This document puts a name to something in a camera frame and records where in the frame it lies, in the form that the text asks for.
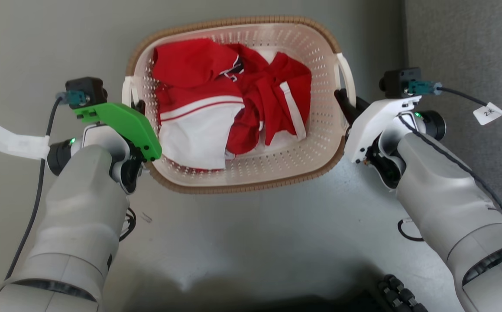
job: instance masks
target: laundry basket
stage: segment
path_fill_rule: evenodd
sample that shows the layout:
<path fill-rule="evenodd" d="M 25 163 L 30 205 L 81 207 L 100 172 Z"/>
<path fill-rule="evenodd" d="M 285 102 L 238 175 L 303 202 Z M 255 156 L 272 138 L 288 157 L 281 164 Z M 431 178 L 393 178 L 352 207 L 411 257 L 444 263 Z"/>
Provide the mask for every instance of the laundry basket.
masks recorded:
<path fill-rule="evenodd" d="M 292 146 L 249 152 L 226 161 L 225 170 L 195 170 L 163 156 L 146 167 L 163 186 L 180 193 L 233 193 L 274 188 L 317 178 L 330 171 L 343 154 L 346 119 L 334 98 L 342 70 L 348 97 L 355 89 L 349 65 L 334 36 L 322 25 L 301 16 L 253 16 L 213 20 L 162 30 L 146 38 L 128 62 L 122 102 L 146 103 L 145 115 L 160 131 L 152 78 L 152 52 L 161 44 L 210 38 L 220 44 L 242 43 L 261 54 L 281 51 L 312 71 L 311 108 L 307 137 Z"/>

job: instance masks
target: cable connector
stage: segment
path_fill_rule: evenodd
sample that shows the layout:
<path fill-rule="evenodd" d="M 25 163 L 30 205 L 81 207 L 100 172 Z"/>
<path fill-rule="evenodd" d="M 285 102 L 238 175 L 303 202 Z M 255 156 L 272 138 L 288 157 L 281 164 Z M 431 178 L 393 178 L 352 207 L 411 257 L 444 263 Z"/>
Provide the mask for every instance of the cable connector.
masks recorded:
<path fill-rule="evenodd" d="M 440 82 L 434 81 L 409 81 L 407 87 L 405 88 L 405 93 L 408 95 L 440 95 L 441 88 Z"/>
<path fill-rule="evenodd" d="M 66 91 L 59 92 L 55 95 L 55 98 L 62 98 L 61 104 L 69 104 L 74 107 L 85 106 L 91 98 L 89 95 L 86 95 L 83 91 Z"/>

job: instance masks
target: cable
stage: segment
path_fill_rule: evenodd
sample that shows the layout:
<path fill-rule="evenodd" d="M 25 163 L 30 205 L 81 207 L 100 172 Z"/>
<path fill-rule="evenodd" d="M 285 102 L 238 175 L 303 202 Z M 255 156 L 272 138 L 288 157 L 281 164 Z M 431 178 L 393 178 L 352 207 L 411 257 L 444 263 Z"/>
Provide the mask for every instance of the cable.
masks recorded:
<path fill-rule="evenodd" d="M 424 241 L 422 237 L 411 237 L 409 235 L 406 235 L 405 232 L 403 232 L 403 229 L 401 229 L 403 223 L 405 223 L 405 219 L 402 219 L 401 221 L 397 222 L 397 230 L 399 231 L 399 233 L 401 233 L 401 235 L 403 235 L 403 237 L 409 239 L 409 241 Z"/>
<path fill-rule="evenodd" d="M 437 90 L 448 92 L 448 93 L 453 93 L 454 95 L 458 95 L 459 97 L 464 97 L 465 99 L 473 101 L 474 103 L 478 103 L 482 106 L 488 105 L 488 103 L 485 103 L 484 101 L 477 99 L 476 97 L 471 97 L 470 95 L 465 94 L 461 91 L 457 91 L 457 90 L 453 90 L 453 89 L 449 89 L 449 88 L 445 88 L 445 87 L 437 87 Z"/>
<path fill-rule="evenodd" d="M 52 123 L 55 121 L 55 113 L 58 105 L 62 101 L 62 97 L 56 99 L 55 104 L 52 106 L 51 115 L 49 117 L 49 123 L 47 124 L 47 132 L 45 132 L 45 136 L 51 135 Z M 41 193 L 43 192 L 43 177 L 45 176 L 45 160 L 41 160 L 41 164 L 39 165 L 39 182 L 37 183 L 37 193 L 35 194 L 35 203 L 33 204 L 33 210 L 31 211 L 31 217 L 29 218 L 29 222 L 27 223 L 27 227 L 25 232 L 23 233 L 23 237 L 19 242 L 18 249 L 14 255 L 12 263 L 10 264 L 9 270 L 6 273 L 5 280 L 7 280 L 14 271 L 16 267 L 16 263 L 18 262 L 19 255 L 22 253 L 23 246 L 26 244 L 27 237 L 31 232 L 31 228 L 33 227 L 33 222 L 35 222 L 35 217 L 37 216 L 37 211 L 39 210 L 39 202 L 41 201 Z"/>
<path fill-rule="evenodd" d="M 457 166 L 459 166 L 459 168 L 461 168 L 462 170 L 465 170 L 466 172 L 468 172 L 474 178 L 474 180 L 476 182 L 480 183 L 482 185 L 482 187 L 486 191 L 488 191 L 488 193 L 490 193 L 490 195 L 494 198 L 495 202 L 499 205 L 499 207 L 502 210 L 502 201 L 501 201 L 501 199 L 499 198 L 499 196 L 497 194 L 495 194 L 495 192 L 492 190 L 492 188 L 490 188 L 488 186 L 488 184 L 486 184 L 486 182 L 484 182 L 484 180 L 482 180 L 480 178 L 480 176 L 478 176 L 478 174 L 475 174 L 472 170 L 470 170 L 464 164 L 462 164 L 462 162 L 460 162 L 459 160 L 455 159 L 453 156 L 449 155 L 445 150 L 442 150 L 439 146 L 435 145 L 432 141 L 428 140 L 425 136 L 423 136 L 421 133 L 419 133 L 415 128 L 413 128 L 411 125 L 409 125 L 403 119 L 403 117 L 401 115 L 399 116 L 399 119 L 401 119 L 401 122 L 403 123 L 403 125 L 405 125 L 410 131 L 412 131 L 412 133 L 415 134 L 415 136 L 417 136 L 421 140 L 423 140 L 425 142 L 425 144 L 428 144 L 429 146 L 433 147 L 434 150 L 436 150 L 437 152 L 439 152 L 440 154 L 442 154 L 443 156 L 445 156 L 445 158 L 447 158 L 448 160 L 451 160 L 451 162 L 453 162 L 454 164 L 456 164 Z"/>
<path fill-rule="evenodd" d="M 128 217 L 128 231 L 126 231 L 124 234 L 120 235 L 120 241 L 123 241 L 128 235 L 136 228 L 136 213 L 133 212 L 132 208 L 128 207 L 128 211 L 131 212 L 132 214 L 126 213 L 126 217 Z"/>

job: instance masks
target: white fabric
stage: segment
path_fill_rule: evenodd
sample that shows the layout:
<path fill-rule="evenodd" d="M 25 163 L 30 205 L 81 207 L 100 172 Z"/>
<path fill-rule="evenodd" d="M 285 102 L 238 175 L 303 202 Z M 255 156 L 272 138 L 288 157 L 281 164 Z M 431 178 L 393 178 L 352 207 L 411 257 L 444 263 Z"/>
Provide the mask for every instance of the white fabric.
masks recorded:
<path fill-rule="evenodd" d="M 31 159 L 46 159 L 49 136 L 22 136 L 0 126 L 0 152 Z"/>
<path fill-rule="evenodd" d="M 298 142 L 299 140 L 297 136 L 294 136 L 293 134 L 287 132 L 286 130 L 281 130 L 276 132 L 276 134 L 274 134 L 272 142 L 270 142 L 269 146 L 265 144 L 265 141 L 266 141 L 266 133 L 264 131 L 261 131 L 259 133 L 259 142 L 255 146 L 255 148 L 251 150 L 251 153 L 256 154 L 257 152 L 259 153 L 275 152 L 277 150 L 287 148 L 288 146 L 292 146 L 293 144 L 295 144 L 295 142 Z"/>
<path fill-rule="evenodd" d="M 225 169 L 227 137 L 242 108 L 242 102 L 202 105 L 179 118 L 162 121 L 159 133 L 162 154 L 190 168 Z"/>
<path fill-rule="evenodd" d="M 193 103 L 184 105 L 180 108 L 171 110 L 170 112 L 164 112 L 160 114 L 160 120 L 165 122 L 172 118 L 178 118 L 183 115 L 193 113 L 198 109 L 205 108 L 209 105 L 224 104 L 224 103 L 241 103 L 243 104 L 242 97 L 235 97 L 232 95 L 220 95 L 217 97 L 207 97 L 202 100 L 194 101 Z"/>
<path fill-rule="evenodd" d="M 293 122 L 293 127 L 295 128 L 295 133 L 297 135 L 297 140 L 303 140 L 307 136 L 307 131 L 304 128 L 303 118 L 301 118 L 301 113 L 295 100 L 293 99 L 293 95 L 291 95 L 291 90 L 289 89 L 289 85 L 287 82 L 283 82 L 280 84 L 280 88 L 284 91 L 284 96 L 287 102 L 287 108 L 289 108 L 289 115 L 291 116 L 291 121 Z"/>

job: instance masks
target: clothing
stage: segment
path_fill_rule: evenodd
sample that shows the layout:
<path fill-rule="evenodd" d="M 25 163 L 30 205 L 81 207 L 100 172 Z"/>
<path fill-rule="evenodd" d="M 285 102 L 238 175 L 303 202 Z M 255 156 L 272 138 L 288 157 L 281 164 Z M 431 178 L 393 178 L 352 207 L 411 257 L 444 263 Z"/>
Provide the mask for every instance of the clothing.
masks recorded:
<path fill-rule="evenodd" d="M 243 73 L 234 75 L 245 109 L 235 118 L 227 150 L 237 155 L 253 150 L 262 125 L 267 146 L 283 130 L 297 140 L 304 139 L 311 102 L 312 74 L 308 67 L 285 53 L 278 52 L 268 65 L 256 51 L 242 44 L 228 47 L 239 53 L 245 68 Z"/>
<path fill-rule="evenodd" d="M 311 73 L 284 53 L 269 64 L 244 45 L 196 39 L 156 47 L 154 61 L 162 153 L 177 164 L 223 169 L 262 130 L 266 145 L 280 131 L 306 136 Z"/>
<path fill-rule="evenodd" d="M 159 45 L 154 50 L 152 77 L 172 87 L 191 88 L 241 69 L 237 52 L 210 39 Z"/>

